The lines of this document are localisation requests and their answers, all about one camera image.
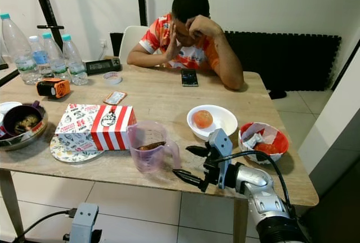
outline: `black cable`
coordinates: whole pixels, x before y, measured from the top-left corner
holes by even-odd
[[[258,150],[249,150],[249,151],[244,151],[244,152],[239,152],[239,153],[235,153],[226,157],[221,157],[219,159],[213,160],[212,163],[221,163],[223,161],[226,160],[231,160],[234,158],[238,158],[238,157],[242,157],[242,156],[246,156],[246,155],[260,155],[265,157],[268,161],[270,161],[270,163],[272,164],[272,166],[274,167],[279,179],[280,179],[280,183],[281,183],[281,187],[283,190],[283,195],[285,197],[285,201],[286,201],[286,205],[291,208],[291,204],[290,204],[290,198],[289,198],[289,193],[287,191],[286,188],[286,184],[284,181],[284,178],[282,177],[282,174],[278,168],[278,166],[276,165],[275,161],[273,161],[273,159],[271,159],[270,156],[268,156],[267,154],[265,154],[264,152],[258,151]]]
[[[17,238],[15,238],[13,240],[12,243],[17,243],[19,241],[20,238],[22,238],[23,236],[26,235],[27,232],[29,232],[31,229],[33,229],[36,225],[38,225],[40,222],[45,221],[46,219],[56,216],[56,215],[60,215],[60,214],[69,214],[70,211],[69,210],[64,210],[64,211],[58,211],[58,212],[54,212],[51,213],[49,215],[46,215],[45,217],[41,218],[40,220],[36,221],[35,223],[33,223],[28,229],[26,229],[20,236],[18,236]]]

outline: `small white bowl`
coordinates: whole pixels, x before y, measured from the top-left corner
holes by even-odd
[[[8,101],[0,103],[0,113],[5,115],[8,111],[10,111],[12,108],[16,106],[23,105],[21,102],[17,101]]]
[[[213,117],[211,126],[204,129],[199,129],[196,126],[193,115],[200,110],[206,110],[211,113]],[[207,104],[196,106],[187,113],[186,120],[192,132],[202,140],[207,140],[209,134],[219,128],[222,128],[227,136],[232,135],[237,129],[237,119],[234,114],[229,110],[216,105]]]
[[[115,71],[105,73],[102,77],[107,84],[118,84],[123,80],[123,78]]]

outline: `man's arm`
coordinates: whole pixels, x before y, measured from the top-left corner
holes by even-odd
[[[228,44],[221,27],[213,20],[202,15],[188,19],[186,27],[193,38],[198,34],[205,34],[214,39],[215,49],[219,55],[219,64],[214,70],[225,86],[230,89],[239,90],[244,83],[242,66],[240,60]]]
[[[129,65],[136,65],[146,68],[168,62],[168,60],[165,58],[165,54],[152,55],[139,43],[131,50],[127,61]]]
[[[244,84],[244,74],[240,60],[231,49],[224,32],[214,37],[215,49],[219,55],[219,64],[214,71],[230,89],[239,90]]]
[[[154,67],[174,59],[180,52],[181,45],[176,42],[176,26],[171,23],[169,34],[170,43],[166,52],[160,55],[152,55],[138,43],[128,55],[128,64],[139,67]]]

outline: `bottle label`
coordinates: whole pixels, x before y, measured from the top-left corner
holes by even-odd
[[[85,72],[85,67],[83,64],[78,64],[77,62],[71,62],[71,63],[68,63],[68,66],[69,66],[70,73],[72,75],[76,75],[76,74]]]
[[[32,58],[28,60],[15,60],[15,65],[21,71],[34,70],[36,68],[36,63]]]
[[[60,74],[66,72],[66,65],[63,60],[55,61],[51,64],[51,69],[55,74]]]
[[[48,63],[48,57],[46,51],[33,52],[33,57],[35,59],[36,64],[38,65],[43,65]]]

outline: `red and white box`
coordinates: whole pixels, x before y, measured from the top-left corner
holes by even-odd
[[[126,127],[136,123],[132,106],[69,104],[55,130],[64,149],[129,149]]]

